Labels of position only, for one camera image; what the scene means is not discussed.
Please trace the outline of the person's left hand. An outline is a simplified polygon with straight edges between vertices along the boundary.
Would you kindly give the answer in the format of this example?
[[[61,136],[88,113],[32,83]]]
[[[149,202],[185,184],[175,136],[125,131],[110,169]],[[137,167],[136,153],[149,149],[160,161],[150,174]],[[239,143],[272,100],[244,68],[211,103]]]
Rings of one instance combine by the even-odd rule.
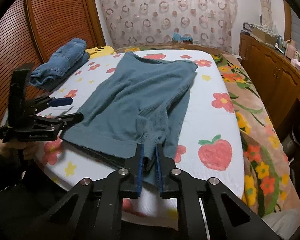
[[[3,142],[0,139],[0,155],[7,158],[14,153],[22,152],[23,159],[30,160],[38,151],[38,146],[38,142],[19,142],[17,140]]]

